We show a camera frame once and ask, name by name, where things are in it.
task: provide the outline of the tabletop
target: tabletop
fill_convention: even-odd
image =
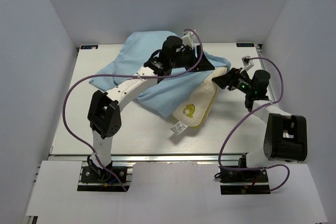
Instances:
[[[95,74],[112,62],[123,45],[99,45],[97,49],[80,49],[71,79],[73,85],[79,79]],[[242,57],[258,57],[255,47],[237,47],[235,43],[204,44],[208,53],[225,57],[232,67],[243,66]],[[250,77],[261,63],[249,70]],[[67,122],[69,127],[84,140],[92,144],[92,131],[87,114],[92,94],[97,90],[89,81],[78,85],[69,97]],[[217,154],[230,130],[248,111],[244,106],[245,95],[238,91],[219,89],[213,107],[205,123],[198,129],[187,128],[181,135],[175,135],[170,128],[178,122],[170,116],[159,115],[129,103],[121,113],[122,128],[113,137],[112,154]],[[260,148],[264,142],[265,123],[256,116],[250,116],[233,134],[224,153],[245,153]],[[91,150],[73,138],[65,129],[62,119],[54,136],[50,153],[52,155],[88,155]]]

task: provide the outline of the wire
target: wire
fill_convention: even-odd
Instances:
[[[252,110],[251,112],[249,112],[246,116],[244,116],[237,124],[236,126],[233,127],[233,129],[230,131],[230,133],[228,134],[228,136],[225,138],[225,141],[223,142],[222,144],[222,147],[219,151],[219,155],[218,155],[218,163],[219,163],[219,166],[222,168],[222,169],[225,169],[225,170],[237,170],[237,171],[240,171],[240,170],[261,170],[261,169],[265,169],[264,167],[253,167],[253,168],[232,168],[232,167],[227,167],[227,166],[224,166],[222,165],[222,154],[223,154],[223,150],[227,144],[227,142],[229,141],[230,137],[233,135],[233,133],[237,130],[237,128],[249,117],[251,116],[252,114],[254,114],[255,112],[261,110],[262,108],[265,108],[267,106],[270,106],[271,104],[276,104],[276,103],[279,103],[282,99],[282,97],[284,96],[283,94],[283,88],[284,88],[284,85],[283,85],[283,78],[282,78],[282,74],[281,74],[281,71],[280,69],[275,65],[275,63],[273,61],[271,61],[270,59],[267,59],[267,58],[263,58],[263,57],[253,57],[253,58],[249,58],[248,60],[265,60],[265,61],[268,61],[269,63],[271,63],[275,69],[277,70],[277,72],[279,73],[279,77],[280,77],[280,82],[281,82],[281,94],[280,94],[280,97],[278,100],[276,100],[275,102],[273,103],[266,103],[266,104],[263,104],[261,106],[259,106],[258,108]],[[287,169],[287,176],[285,178],[285,180],[277,187],[273,188],[273,189],[270,189],[269,191],[274,191],[274,190],[277,190],[279,189],[280,187],[282,187],[288,180],[289,178],[289,175],[290,175],[290,170],[289,168],[284,165],[284,164],[276,164],[276,165],[271,165],[269,167],[266,167],[266,169],[271,169],[271,168],[274,168],[274,167],[278,167],[278,166],[282,166],[284,168]]]
[[[175,74],[175,75],[172,75],[172,76],[142,76],[141,79],[169,79],[169,78],[175,78],[175,77],[179,77],[179,76],[182,76],[190,71],[192,71],[193,69],[195,69],[197,67],[197,65],[200,63],[201,59],[202,59],[202,55],[203,55],[203,45],[202,45],[202,41],[198,35],[198,33],[193,30],[193,29],[184,29],[183,31],[190,31],[192,32],[199,44],[200,44],[200,53],[199,55],[197,56],[198,58],[198,61],[195,63],[195,65],[193,65],[191,68],[189,68],[188,70],[182,72],[182,73],[179,73],[179,74]],[[95,157],[96,157],[96,160],[98,162],[98,164],[104,169],[106,170],[108,173],[110,173],[113,177],[116,178],[116,180],[119,182],[119,184],[121,185],[122,189],[124,191],[127,191],[126,188],[124,187],[124,185],[122,184],[122,182],[120,181],[120,179],[118,178],[118,176],[111,170],[107,169],[103,164],[102,162],[100,161],[100,158],[99,156],[97,155],[97,152],[95,150],[95,148],[93,148],[93,146],[91,144],[89,144],[88,142],[86,142],[85,140],[83,140],[82,138],[80,138],[77,134],[75,134],[69,127],[68,123],[67,123],[67,120],[66,120],[66,106],[67,106],[67,102],[68,102],[68,99],[69,99],[69,96],[71,94],[71,92],[74,90],[74,88],[76,86],[78,86],[80,83],[88,80],[88,79],[91,79],[93,77],[125,77],[125,78],[130,78],[130,79],[137,79],[138,77],[137,76],[131,76],[131,75],[123,75],[123,74],[92,74],[90,76],[86,76],[82,79],[80,79],[79,81],[77,81],[74,85],[72,85],[72,87],[69,89],[69,91],[67,92],[65,98],[64,98],[64,102],[63,102],[63,107],[62,107],[62,120],[63,120],[63,124],[66,128],[66,130],[69,132],[69,134],[71,136],[73,136],[74,138],[76,138],[78,141],[82,142],[83,144],[85,144],[86,146],[88,146],[92,152],[94,153]]]

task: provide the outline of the white tag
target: white tag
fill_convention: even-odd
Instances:
[[[184,125],[181,122],[176,123],[173,127],[171,127],[170,129],[176,134],[176,135],[180,135],[182,132],[185,131],[185,129],[188,128],[187,125]]]

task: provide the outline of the gray wall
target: gray wall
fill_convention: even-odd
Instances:
[[[51,0],[76,46],[196,28],[204,42],[263,43],[286,0]]]
[[[0,222],[21,223],[76,49],[50,0],[0,0]]]
[[[336,0],[287,0],[264,44],[284,75],[281,107],[307,118],[308,165],[329,223],[336,223],[335,19]],[[277,97],[279,87],[272,82]]]

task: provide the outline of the light blue fabric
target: light blue fabric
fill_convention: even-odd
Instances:
[[[150,55],[161,49],[168,36],[176,36],[170,31],[149,31],[133,33],[125,42],[115,61],[101,69],[97,74],[135,74]],[[204,52],[206,58],[215,67],[226,66],[231,63],[222,57],[216,57]],[[172,74],[184,72],[184,68],[173,69]],[[138,101],[145,107],[152,109],[167,118],[190,94],[204,81],[211,71],[192,72],[183,76],[161,81],[138,96]],[[96,77],[90,84],[102,91],[107,91],[122,83],[126,78]]]

